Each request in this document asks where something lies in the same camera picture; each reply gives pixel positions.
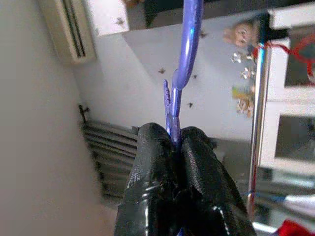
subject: red string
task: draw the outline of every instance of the red string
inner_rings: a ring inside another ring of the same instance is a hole
[[[315,63],[315,58],[309,59],[309,58],[306,58],[306,57],[300,55],[300,51],[311,43],[315,43],[315,33],[310,34],[310,35],[306,36],[305,38],[303,38],[298,43],[298,45],[293,49],[289,49],[288,47],[286,47],[283,44],[277,44],[277,43],[274,44],[274,43],[270,43],[270,42],[265,43],[265,45],[263,47],[260,47],[260,48],[266,49],[267,47],[273,47],[273,48],[283,49],[287,54],[293,55],[300,62],[307,64],[307,73],[309,75],[313,76],[312,64]]]

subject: white cabinet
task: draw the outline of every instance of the white cabinet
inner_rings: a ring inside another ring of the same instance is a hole
[[[272,43],[294,48],[315,33],[314,11],[315,3],[269,11],[270,27],[289,29],[288,38]],[[303,53],[314,58],[315,46]],[[279,48],[268,49],[268,56],[259,165],[315,175],[315,87],[308,80],[307,66]]]

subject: radiator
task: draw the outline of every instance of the radiator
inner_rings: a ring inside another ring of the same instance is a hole
[[[122,198],[137,153],[138,128],[87,121],[82,131],[92,152],[102,195]]]

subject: white wall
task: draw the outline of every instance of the white wall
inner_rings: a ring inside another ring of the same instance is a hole
[[[236,48],[222,40],[225,27],[253,13],[203,21],[193,74],[183,92],[181,125],[198,126],[221,139],[250,140],[252,119],[236,113],[233,85],[244,65],[230,61]],[[178,65],[181,25],[95,37],[98,61],[74,70],[82,98],[93,119],[122,126],[165,124],[163,79],[171,81]],[[166,72],[161,75],[159,69]]]
[[[77,120],[72,70],[56,59],[35,0],[0,0],[0,235],[105,236]]]

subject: air conditioner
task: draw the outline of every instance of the air conditioner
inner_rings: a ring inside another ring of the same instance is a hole
[[[65,64],[95,58],[93,41],[81,0],[39,0],[59,59]]]

